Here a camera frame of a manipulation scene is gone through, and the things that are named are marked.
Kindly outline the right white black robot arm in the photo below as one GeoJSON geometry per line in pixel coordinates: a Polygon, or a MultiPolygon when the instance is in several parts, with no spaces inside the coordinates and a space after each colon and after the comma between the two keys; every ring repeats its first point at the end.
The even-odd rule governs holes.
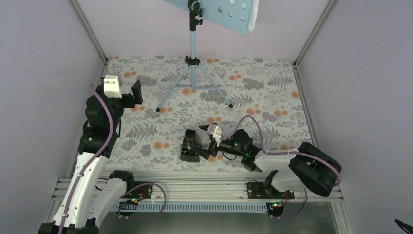
{"type": "Polygon", "coordinates": [[[267,172],[263,190],[267,197],[276,198],[292,190],[308,189],[328,197],[336,186],[341,165],[326,153],[304,142],[293,150],[265,151],[255,146],[244,129],[238,129],[228,139],[221,140],[222,129],[217,124],[199,127],[210,139],[207,149],[191,147],[205,159],[219,152],[240,157],[240,163],[251,172],[267,172]]]}

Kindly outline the black metronome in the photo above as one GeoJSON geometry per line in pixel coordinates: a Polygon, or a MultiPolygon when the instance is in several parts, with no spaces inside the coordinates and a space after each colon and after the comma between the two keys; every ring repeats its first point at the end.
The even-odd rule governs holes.
{"type": "Polygon", "coordinates": [[[200,162],[200,137],[195,130],[187,129],[181,144],[180,159],[184,162],[200,162]]]}

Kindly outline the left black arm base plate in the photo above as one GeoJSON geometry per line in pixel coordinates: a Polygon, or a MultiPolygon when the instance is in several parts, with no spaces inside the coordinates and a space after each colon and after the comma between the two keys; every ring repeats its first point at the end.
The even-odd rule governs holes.
{"type": "Polygon", "coordinates": [[[113,208],[118,208],[120,205],[137,205],[141,200],[151,199],[153,191],[153,185],[149,182],[134,182],[129,188],[125,182],[121,182],[115,189],[116,195],[120,195],[119,199],[115,202],[113,208]]]}

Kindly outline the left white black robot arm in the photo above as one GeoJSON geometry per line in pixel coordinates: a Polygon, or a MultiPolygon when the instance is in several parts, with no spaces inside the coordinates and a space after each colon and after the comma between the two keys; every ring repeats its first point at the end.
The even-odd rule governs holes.
{"type": "Polygon", "coordinates": [[[42,223],[40,234],[97,234],[102,221],[121,197],[135,192],[133,173],[115,170],[96,198],[92,198],[100,174],[120,137],[121,118],[126,108],[143,102],[141,81],[131,93],[113,93],[115,79],[105,78],[90,85],[93,95],[86,101],[86,122],[79,141],[75,169],[62,204],[50,222],[42,223]]]}

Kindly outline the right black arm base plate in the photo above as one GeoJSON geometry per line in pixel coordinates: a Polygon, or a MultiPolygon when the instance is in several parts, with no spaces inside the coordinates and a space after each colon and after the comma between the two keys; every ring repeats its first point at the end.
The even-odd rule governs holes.
{"type": "Polygon", "coordinates": [[[286,191],[279,192],[271,185],[265,186],[263,182],[257,182],[250,180],[246,183],[247,195],[249,199],[265,200],[265,199],[278,199],[287,200],[294,199],[294,192],[286,191]]]}

